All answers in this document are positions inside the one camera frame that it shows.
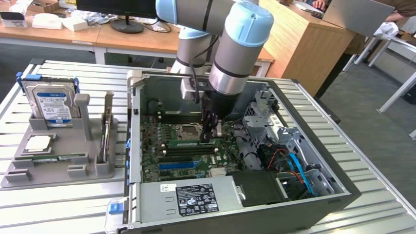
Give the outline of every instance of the light blue robot joint cap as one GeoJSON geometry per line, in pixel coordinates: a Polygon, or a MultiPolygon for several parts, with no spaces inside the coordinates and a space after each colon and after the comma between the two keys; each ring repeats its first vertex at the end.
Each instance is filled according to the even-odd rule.
{"type": "Polygon", "coordinates": [[[157,0],[157,13],[165,21],[178,24],[177,0],[157,0]]]}
{"type": "Polygon", "coordinates": [[[210,33],[199,31],[194,28],[185,28],[185,29],[182,29],[179,38],[183,40],[190,40],[190,39],[202,38],[202,37],[209,36],[209,35],[210,35],[210,33]]]}
{"type": "Polygon", "coordinates": [[[274,26],[273,14],[249,1],[234,4],[226,18],[229,36],[247,47],[263,46],[274,26]]]}

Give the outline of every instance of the monitor stand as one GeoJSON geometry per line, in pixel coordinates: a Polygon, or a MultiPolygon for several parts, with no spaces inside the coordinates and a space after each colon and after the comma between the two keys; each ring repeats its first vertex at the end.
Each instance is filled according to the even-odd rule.
{"type": "Polygon", "coordinates": [[[126,21],[117,20],[117,21],[111,22],[110,25],[117,31],[119,31],[122,33],[130,33],[130,34],[142,33],[142,31],[145,29],[145,27],[142,26],[141,23],[130,21],[129,16],[126,16],[126,21]]]}

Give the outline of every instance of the metal slatted table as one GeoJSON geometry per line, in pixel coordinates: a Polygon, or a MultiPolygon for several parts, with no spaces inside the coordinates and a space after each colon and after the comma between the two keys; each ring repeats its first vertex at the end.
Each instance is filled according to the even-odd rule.
{"type": "MultiPolygon", "coordinates": [[[[82,93],[91,96],[90,117],[105,110],[107,90],[115,92],[114,113],[121,121],[117,175],[58,187],[21,190],[0,188],[0,233],[93,234],[105,232],[106,206],[123,196],[125,152],[127,138],[127,72],[133,67],[46,61],[38,73],[81,80],[82,93]]],[[[299,233],[401,233],[416,234],[416,210],[369,158],[325,113],[305,88],[291,80],[277,83],[363,192],[341,212],[330,214],[310,230],[299,233]]],[[[282,115],[294,122],[281,108],[282,115]]],[[[0,105],[0,179],[11,163],[29,127],[31,107],[18,85],[0,105]]]]}

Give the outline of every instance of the circuit board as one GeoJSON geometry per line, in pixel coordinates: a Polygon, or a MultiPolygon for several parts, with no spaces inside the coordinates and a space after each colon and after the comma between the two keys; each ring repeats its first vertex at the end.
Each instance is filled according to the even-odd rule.
{"type": "Polygon", "coordinates": [[[142,119],[143,182],[206,178],[217,168],[239,171],[243,162],[231,132],[202,144],[199,123],[163,124],[153,116],[142,119]]]}

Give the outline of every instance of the power supply label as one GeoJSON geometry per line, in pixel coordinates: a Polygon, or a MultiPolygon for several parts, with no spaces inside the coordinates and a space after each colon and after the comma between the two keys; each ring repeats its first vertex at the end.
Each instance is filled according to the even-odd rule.
{"type": "Polygon", "coordinates": [[[221,211],[213,184],[177,187],[177,197],[182,216],[221,211]]]}
{"type": "Polygon", "coordinates": [[[38,93],[38,100],[49,122],[69,123],[71,121],[71,111],[66,105],[67,95],[65,93],[38,93]]]}

